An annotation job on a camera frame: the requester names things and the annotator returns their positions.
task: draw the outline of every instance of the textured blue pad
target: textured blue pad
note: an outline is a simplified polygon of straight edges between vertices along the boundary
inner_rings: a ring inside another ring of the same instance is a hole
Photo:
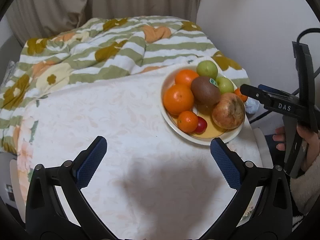
[[[213,139],[210,144],[210,152],[215,162],[217,163],[220,171],[222,172],[224,178],[228,182],[229,186],[234,189],[239,189],[241,187],[241,175],[239,170],[236,168],[234,163],[228,157],[225,151],[216,139]]]
[[[104,155],[107,152],[107,140],[101,137],[94,148],[89,152],[80,168],[76,171],[76,186],[78,189],[87,187]]]

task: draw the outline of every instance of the person's arm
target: person's arm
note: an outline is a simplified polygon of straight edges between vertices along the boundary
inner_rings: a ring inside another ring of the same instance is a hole
[[[307,156],[301,166],[304,175],[290,179],[292,197],[299,211],[307,214],[320,195],[320,141],[316,133],[297,126],[298,134],[309,144]],[[284,128],[276,129],[275,141],[285,141]],[[279,143],[277,149],[285,150],[285,144]]]

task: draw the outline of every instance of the orange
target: orange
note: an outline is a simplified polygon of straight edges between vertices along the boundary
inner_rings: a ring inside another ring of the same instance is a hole
[[[240,97],[240,99],[242,100],[242,102],[245,102],[245,101],[248,100],[248,97],[247,97],[247,96],[241,94],[240,88],[237,88],[234,93],[235,93],[237,96]]]
[[[178,128],[185,133],[192,133],[198,127],[198,116],[191,111],[183,111],[178,117]]]
[[[186,85],[173,85],[163,96],[164,108],[173,115],[190,110],[195,102],[191,89]]]
[[[199,77],[198,73],[191,69],[183,69],[178,72],[174,81],[176,84],[186,85],[191,88],[192,81]]]

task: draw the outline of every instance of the fuzzy beige sleeve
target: fuzzy beige sleeve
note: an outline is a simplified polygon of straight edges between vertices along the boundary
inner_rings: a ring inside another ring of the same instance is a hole
[[[320,155],[304,175],[291,178],[292,197],[302,214],[307,214],[320,195]]]

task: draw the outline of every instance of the brown kiwi fruit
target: brown kiwi fruit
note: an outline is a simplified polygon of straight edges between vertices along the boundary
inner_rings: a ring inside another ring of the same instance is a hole
[[[214,85],[214,79],[200,76],[193,80],[191,91],[196,101],[207,106],[213,106],[220,101],[220,90]]]

